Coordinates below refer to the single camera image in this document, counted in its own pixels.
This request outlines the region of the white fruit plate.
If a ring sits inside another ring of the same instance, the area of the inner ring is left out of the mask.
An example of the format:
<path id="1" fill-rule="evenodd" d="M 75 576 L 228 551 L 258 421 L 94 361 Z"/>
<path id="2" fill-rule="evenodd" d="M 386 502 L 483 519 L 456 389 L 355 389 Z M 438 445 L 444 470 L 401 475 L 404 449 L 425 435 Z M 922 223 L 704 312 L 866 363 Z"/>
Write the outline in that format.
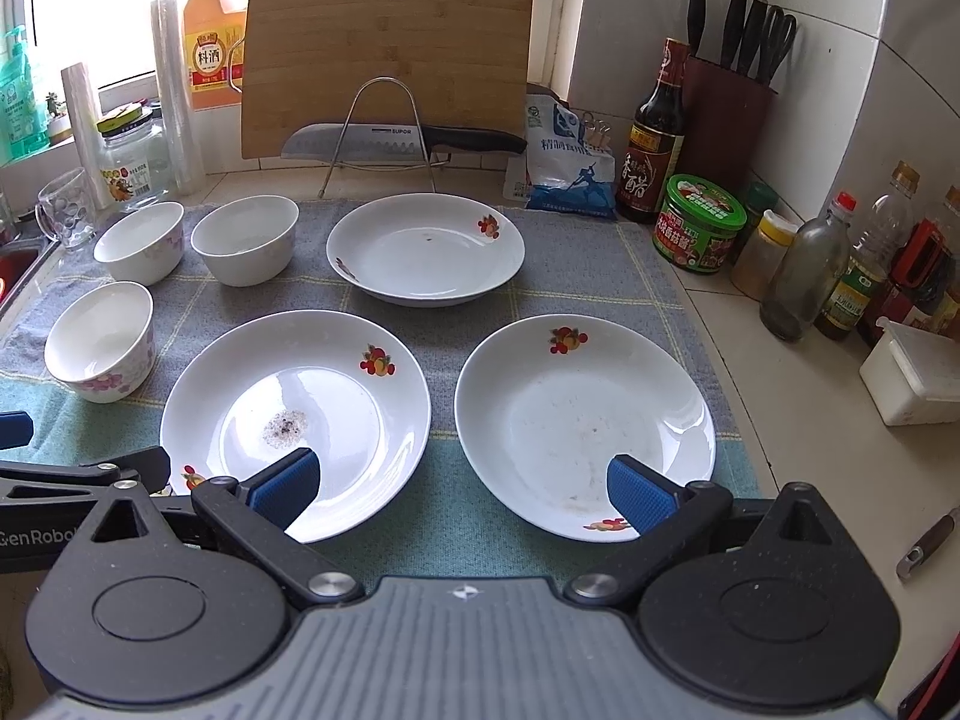
<path id="1" fill-rule="evenodd" d="M 485 488 L 574 541 L 638 536 L 608 500 L 615 455 L 679 486 L 715 469 L 715 423 L 697 384 L 654 341 L 597 317 L 545 314 L 491 333 L 460 371 L 454 421 Z"/>
<path id="2" fill-rule="evenodd" d="M 407 307 L 449 307 L 516 277 L 526 244 L 516 224 L 478 200 L 400 193 L 348 211 L 325 254 L 345 281 Z"/>

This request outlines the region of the white bowl back middle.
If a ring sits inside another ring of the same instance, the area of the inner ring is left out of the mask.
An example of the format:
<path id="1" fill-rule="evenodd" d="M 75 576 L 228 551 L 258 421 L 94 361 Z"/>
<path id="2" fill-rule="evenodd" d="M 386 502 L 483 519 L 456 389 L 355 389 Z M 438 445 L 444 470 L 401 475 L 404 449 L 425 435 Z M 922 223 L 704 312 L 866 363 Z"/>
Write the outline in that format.
<path id="1" fill-rule="evenodd" d="M 190 234 L 190 245 L 218 283 L 257 286 L 290 265 L 298 221 L 295 200 L 252 195 L 203 216 Z"/>

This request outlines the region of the plastic wrap roll short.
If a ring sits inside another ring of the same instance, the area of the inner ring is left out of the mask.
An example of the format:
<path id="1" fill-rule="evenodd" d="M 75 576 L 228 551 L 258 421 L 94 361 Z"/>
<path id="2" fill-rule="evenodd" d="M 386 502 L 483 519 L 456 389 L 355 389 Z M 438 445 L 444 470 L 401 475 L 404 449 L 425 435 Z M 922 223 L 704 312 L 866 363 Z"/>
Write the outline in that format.
<path id="1" fill-rule="evenodd" d="M 98 93 L 91 84 L 82 62 L 62 68 L 60 80 L 64 88 L 76 153 L 93 187 L 94 204 L 99 213 L 106 213 L 112 208 L 112 199 L 104 183 L 103 174 L 99 171 L 103 142 L 96 128 L 101 117 Z"/>

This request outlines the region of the white plate with speckled centre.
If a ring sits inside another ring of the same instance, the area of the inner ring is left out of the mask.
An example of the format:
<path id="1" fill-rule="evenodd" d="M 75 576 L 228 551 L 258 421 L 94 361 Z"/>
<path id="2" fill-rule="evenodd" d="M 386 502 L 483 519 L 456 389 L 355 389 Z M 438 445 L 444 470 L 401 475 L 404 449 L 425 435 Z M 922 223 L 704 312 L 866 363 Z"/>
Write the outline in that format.
<path id="1" fill-rule="evenodd" d="M 391 332 L 353 314 L 288 310 L 229 330 L 184 369 L 167 397 L 160 444 L 178 494 L 313 450 L 319 491 L 286 531 L 317 543 L 400 493 L 430 426 L 425 374 Z"/>

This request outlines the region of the green dish soap bottle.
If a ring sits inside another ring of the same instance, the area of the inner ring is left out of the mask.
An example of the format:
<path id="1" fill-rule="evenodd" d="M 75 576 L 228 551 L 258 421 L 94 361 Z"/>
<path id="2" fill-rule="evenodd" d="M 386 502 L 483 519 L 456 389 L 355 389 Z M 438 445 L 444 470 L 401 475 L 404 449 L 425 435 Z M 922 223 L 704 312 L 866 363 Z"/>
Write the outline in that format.
<path id="1" fill-rule="evenodd" d="M 37 105 L 31 64 L 26 54 L 26 28 L 5 32 L 2 64 L 2 142 L 10 160 L 21 160 L 49 146 L 46 113 Z"/>

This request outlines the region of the bamboo cutting board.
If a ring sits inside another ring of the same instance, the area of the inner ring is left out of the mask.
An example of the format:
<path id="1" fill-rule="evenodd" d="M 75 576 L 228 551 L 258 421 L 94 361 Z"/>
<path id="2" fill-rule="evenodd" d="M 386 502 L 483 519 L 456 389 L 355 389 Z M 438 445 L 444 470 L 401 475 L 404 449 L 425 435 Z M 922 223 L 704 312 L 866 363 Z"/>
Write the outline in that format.
<path id="1" fill-rule="evenodd" d="M 241 153 L 345 117 L 526 132 L 532 0 L 249 0 Z"/>

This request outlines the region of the dark red knife block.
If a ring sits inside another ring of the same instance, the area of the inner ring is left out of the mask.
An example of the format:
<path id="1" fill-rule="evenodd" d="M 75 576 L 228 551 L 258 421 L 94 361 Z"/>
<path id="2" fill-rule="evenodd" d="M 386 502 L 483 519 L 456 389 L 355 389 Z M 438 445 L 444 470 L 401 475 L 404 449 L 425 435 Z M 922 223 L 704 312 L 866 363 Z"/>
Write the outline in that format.
<path id="1" fill-rule="evenodd" d="M 690 57 L 682 86 L 685 138 L 675 171 L 736 193 L 747 182 L 776 91 Z"/>

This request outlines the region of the white fruit plate back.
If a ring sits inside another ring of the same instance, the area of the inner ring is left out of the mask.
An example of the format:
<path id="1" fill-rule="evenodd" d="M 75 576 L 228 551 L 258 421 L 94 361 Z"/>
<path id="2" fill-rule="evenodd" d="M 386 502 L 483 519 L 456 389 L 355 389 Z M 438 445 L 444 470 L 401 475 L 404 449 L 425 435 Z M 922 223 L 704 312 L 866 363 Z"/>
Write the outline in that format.
<path id="1" fill-rule="evenodd" d="M 516 277 L 526 244 L 516 224 L 478 200 L 400 193 L 348 211 L 325 254 L 345 281 L 407 307 L 449 307 Z"/>

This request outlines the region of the oil bottle yellow cap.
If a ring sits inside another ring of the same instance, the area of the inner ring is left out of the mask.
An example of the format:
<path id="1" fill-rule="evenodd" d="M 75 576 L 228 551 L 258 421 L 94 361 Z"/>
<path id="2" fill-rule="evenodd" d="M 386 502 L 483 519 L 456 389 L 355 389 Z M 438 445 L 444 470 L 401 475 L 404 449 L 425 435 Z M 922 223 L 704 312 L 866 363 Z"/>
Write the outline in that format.
<path id="1" fill-rule="evenodd" d="M 918 185 L 919 172 L 900 161 L 887 192 L 871 206 L 851 247 L 846 271 L 815 321 L 815 328 L 830 340 L 844 340 L 856 328 L 874 294 L 887 281 L 893 255 L 913 229 L 913 195 Z"/>

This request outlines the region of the blue white salt bag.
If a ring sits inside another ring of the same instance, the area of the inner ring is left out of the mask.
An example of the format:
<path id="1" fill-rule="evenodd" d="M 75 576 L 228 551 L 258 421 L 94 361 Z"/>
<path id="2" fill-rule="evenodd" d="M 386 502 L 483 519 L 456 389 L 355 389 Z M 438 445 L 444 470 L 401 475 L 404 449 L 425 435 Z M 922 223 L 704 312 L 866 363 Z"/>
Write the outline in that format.
<path id="1" fill-rule="evenodd" d="M 551 93 L 526 98 L 527 146 L 506 164 L 503 199 L 524 200 L 527 210 L 558 211 L 613 221 L 615 158 L 590 135 L 605 135 L 596 119 L 581 117 Z"/>

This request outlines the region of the glass jar green lid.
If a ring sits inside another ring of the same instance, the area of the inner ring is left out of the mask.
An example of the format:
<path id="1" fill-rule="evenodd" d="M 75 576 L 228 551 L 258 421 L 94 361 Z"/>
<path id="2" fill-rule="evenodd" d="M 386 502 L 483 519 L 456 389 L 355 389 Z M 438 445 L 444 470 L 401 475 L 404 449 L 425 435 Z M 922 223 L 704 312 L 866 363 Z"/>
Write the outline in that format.
<path id="1" fill-rule="evenodd" d="M 99 174 L 124 212 L 166 199 L 176 188 L 163 122 L 148 103 L 122 104 L 96 122 L 103 151 Z"/>

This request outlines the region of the clear glass mug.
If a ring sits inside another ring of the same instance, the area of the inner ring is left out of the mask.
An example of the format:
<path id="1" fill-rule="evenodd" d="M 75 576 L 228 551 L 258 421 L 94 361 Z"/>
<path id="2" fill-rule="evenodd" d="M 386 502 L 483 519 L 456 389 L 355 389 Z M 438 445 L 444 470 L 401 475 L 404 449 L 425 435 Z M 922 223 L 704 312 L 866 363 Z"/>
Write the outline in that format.
<path id="1" fill-rule="evenodd" d="M 37 226 L 65 249 L 78 249 L 96 238 L 96 205 L 82 167 L 55 177 L 37 192 Z"/>

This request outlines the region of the yellow lidded spice jar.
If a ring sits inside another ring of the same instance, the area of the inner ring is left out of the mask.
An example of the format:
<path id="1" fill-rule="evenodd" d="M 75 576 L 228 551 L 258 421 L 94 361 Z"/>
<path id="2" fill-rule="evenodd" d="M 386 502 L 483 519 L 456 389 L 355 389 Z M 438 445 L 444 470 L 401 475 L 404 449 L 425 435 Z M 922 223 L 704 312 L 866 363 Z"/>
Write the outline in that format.
<path id="1" fill-rule="evenodd" d="M 734 263 L 731 283 L 747 298 L 761 301 L 798 229 L 778 213 L 763 211 Z"/>

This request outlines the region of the plastic wrap roll tall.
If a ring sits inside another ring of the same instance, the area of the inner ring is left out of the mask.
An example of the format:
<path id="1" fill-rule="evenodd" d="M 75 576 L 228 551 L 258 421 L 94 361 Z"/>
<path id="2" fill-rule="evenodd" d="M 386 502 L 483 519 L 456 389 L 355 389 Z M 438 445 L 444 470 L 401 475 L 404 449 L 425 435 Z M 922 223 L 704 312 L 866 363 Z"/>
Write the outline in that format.
<path id="1" fill-rule="evenodd" d="M 192 122 L 187 71 L 182 57 L 181 14 L 176 0 L 153 0 L 149 9 L 156 85 L 174 181 L 182 195 L 192 195 L 205 185 L 205 167 Z"/>

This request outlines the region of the white plastic lidded box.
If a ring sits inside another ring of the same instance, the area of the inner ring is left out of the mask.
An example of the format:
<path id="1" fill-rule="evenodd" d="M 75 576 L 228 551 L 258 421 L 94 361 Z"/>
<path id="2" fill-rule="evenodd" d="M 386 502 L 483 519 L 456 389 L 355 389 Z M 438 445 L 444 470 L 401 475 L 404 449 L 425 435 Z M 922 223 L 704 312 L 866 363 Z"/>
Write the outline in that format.
<path id="1" fill-rule="evenodd" d="M 882 337 L 859 369 L 887 427 L 953 424 L 960 415 L 958 343 L 882 317 Z"/>

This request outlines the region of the red sauce bottle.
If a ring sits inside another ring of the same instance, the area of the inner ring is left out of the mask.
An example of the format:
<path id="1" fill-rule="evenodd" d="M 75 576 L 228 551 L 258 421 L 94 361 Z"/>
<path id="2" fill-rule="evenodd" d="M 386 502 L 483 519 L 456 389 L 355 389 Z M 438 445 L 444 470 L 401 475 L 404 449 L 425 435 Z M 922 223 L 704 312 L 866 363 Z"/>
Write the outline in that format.
<path id="1" fill-rule="evenodd" d="M 953 270 L 949 239 L 939 224 L 924 218 L 914 227 L 907 245 L 896 252 L 889 276 L 857 322 L 859 336 L 874 346 L 884 335 L 882 319 L 928 330 Z"/>

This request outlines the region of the green lidded sauce jar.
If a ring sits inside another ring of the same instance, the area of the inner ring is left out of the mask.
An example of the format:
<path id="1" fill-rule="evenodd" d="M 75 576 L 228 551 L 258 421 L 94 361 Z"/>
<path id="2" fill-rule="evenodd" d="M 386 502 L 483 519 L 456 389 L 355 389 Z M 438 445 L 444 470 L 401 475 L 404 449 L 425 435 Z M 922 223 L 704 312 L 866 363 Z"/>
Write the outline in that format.
<path id="1" fill-rule="evenodd" d="M 721 270 L 747 223 L 743 204 L 719 185 L 674 174 L 652 229 L 654 249 L 682 270 L 713 275 Z"/>

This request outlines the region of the orange cooking wine jug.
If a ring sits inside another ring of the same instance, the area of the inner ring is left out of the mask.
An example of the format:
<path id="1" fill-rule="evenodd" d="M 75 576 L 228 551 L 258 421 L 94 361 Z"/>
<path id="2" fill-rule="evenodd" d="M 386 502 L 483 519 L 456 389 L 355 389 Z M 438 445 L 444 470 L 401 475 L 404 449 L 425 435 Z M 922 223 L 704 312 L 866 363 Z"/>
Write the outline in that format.
<path id="1" fill-rule="evenodd" d="M 192 109 L 239 101 L 247 0 L 187 0 L 182 9 L 182 54 Z"/>

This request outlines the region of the dark vinegar bottle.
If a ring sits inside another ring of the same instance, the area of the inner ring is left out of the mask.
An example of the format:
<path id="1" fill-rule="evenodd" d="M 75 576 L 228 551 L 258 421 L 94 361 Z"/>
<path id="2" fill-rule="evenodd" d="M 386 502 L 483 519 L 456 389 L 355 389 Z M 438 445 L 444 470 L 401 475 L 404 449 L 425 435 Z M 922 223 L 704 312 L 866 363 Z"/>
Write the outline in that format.
<path id="1" fill-rule="evenodd" d="M 659 215 L 665 186 L 685 138 L 683 74 L 690 46 L 667 37 L 656 84 L 638 106 L 631 124 L 615 203 L 620 215 L 652 223 Z"/>

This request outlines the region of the grey and teal checked towel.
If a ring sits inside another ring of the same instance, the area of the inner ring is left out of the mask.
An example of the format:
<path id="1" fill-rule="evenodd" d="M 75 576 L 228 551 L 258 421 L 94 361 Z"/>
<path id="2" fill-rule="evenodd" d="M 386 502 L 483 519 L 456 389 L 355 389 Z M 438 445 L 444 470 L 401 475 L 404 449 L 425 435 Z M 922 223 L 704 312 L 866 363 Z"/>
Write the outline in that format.
<path id="1" fill-rule="evenodd" d="M 473 348 L 517 319 L 540 314 L 601 317 L 641 333 L 685 367 L 718 431 L 713 478 L 737 496 L 760 492 L 731 406 L 709 362 L 679 278 L 631 223 L 512 210 L 526 258 L 508 286 L 467 304 L 409 309 L 350 288 L 325 258 L 325 239 L 348 202 L 308 203 L 295 255 L 278 278 L 226 288 L 187 250 L 153 284 L 158 360 L 145 385 L 112 405 L 94 405 L 49 377 L 47 332 L 62 310 L 107 280 L 91 252 L 71 252 L 2 337 L 2 406 L 26 411 L 32 441 L 6 461 L 78 465 L 155 444 L 161 411 L 184 367 L 231 328 L 280 310 L 345 310 L 387 328 L 412 351 L 430 387 L 431 437 L 420 466 L 386 510 L 320 550 L 364 582 L 386 574 L 544 575 L 568 580 L 602 555 L 597 544 L 556 538 L 512 515 L 472 472 L 454 427 L 454 388 Z"/>

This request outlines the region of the clear bottle red cap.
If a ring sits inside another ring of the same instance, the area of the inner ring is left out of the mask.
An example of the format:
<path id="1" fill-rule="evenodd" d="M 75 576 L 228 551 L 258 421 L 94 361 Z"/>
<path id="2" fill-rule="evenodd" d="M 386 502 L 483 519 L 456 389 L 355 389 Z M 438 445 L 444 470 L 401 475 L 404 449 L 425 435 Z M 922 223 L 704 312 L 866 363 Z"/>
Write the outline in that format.
<path id="1" fill-rule="evenodd" d="M 839 192 L 827 210 L 799 228 L 782 257 L 760 302 L 760 320 L 781 341 L 804 337 L 846 270 L 856 205 L 853 195 Z"/>

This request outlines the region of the white floral bowl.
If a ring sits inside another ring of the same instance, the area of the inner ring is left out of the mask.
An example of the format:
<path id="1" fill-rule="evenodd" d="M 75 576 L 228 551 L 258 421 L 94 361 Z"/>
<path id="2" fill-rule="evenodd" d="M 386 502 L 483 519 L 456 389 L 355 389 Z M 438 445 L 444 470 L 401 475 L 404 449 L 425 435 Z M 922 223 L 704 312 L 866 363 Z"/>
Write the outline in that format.
<path id="1" fill-rule="evenodd" d="M 94 260 L 116 281 L 156 284 L 176 270 L 184 255 L 184 216 L 178 202 L 135 211 L 99 238 Z"/>
<path id="2" fill-rule="evenodd" d="M 47 372 L 91 403 L 116 403 L 145 382 L 155 364 L 155 301 L 133 281 L 114 281 L 77 299 L 53 324 Z"/>

